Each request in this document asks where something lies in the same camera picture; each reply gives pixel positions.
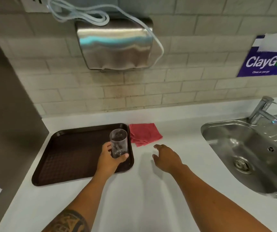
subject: faucet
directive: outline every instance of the faucet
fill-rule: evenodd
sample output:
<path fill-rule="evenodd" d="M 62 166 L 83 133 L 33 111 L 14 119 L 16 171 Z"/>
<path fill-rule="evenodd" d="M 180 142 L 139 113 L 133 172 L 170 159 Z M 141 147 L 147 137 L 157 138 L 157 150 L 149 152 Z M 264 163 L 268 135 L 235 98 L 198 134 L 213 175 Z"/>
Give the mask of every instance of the faucet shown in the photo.
<path fill-rule="evenodd" d="M 247 121 L 249 124 L 256 125 L 258 120 L 264 116 L 266 119 L 270 120 L 273 124 L 277 123 L 277 117 L 271 115 L 266 110 L 274 102 L 274 99 L 268 96 L 263 96 L 259 104 L 256 106 L 252 114 L 248 117 Z"/>

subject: electrical outlet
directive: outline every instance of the electrical outlet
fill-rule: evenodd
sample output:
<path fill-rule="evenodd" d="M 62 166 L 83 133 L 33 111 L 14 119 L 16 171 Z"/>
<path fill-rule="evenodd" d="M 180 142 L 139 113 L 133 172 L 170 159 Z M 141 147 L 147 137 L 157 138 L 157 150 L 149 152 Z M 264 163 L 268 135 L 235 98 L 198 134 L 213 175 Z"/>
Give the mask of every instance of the electrical outlet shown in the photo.
<path fill-rule="evenodd" d="M 21 0 L 26 12 L 50 12 L 47 7 L 47 0 Z"/>

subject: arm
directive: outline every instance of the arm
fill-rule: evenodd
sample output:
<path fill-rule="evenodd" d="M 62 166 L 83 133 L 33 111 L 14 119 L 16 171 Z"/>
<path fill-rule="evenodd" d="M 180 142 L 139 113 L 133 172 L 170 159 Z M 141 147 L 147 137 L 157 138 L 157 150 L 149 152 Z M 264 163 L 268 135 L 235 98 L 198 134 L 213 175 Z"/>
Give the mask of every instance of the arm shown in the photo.
<path fill-rule="evenodd" d="M 106 181 L 114 174 L 118 165 L 129 157 L 129 154 L 124 154 L 114 159 L 109 149 L 110 142 L 102 146 L 94 177 L 42 232 L 90 232 Z"/>
<path fill-rule="evenodd" d="M 201 232 L 271 232 L 236 203 L 196 176 L 179 156 L 165 145 L 155 145 L 155 164 L 170 173 L 179 185 Z"/>

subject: pink cloth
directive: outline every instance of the pink cloth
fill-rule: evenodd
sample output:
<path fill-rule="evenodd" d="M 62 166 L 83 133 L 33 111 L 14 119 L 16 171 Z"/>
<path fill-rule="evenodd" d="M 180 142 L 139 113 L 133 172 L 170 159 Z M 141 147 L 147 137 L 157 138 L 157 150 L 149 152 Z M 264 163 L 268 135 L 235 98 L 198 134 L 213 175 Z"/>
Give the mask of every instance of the pink cloth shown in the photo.
<path fill-rule="evenodd" d="M 154 123 L 151 124 L 130 124 L 131 142 L 137 147 L 145 146 L 163 138 Z"/>

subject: tattoo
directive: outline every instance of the tattoo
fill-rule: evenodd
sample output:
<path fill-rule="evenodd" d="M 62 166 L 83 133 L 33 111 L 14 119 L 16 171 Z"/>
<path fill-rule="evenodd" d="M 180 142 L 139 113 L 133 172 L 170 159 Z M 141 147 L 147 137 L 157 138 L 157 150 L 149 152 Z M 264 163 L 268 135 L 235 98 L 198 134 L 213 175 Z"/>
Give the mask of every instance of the tattoo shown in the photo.
<path fill-rule="evenodd" d="M 74 210 L 63 210 L 47 227 L 47 232 L 90 232 L 86 220 Z"/>

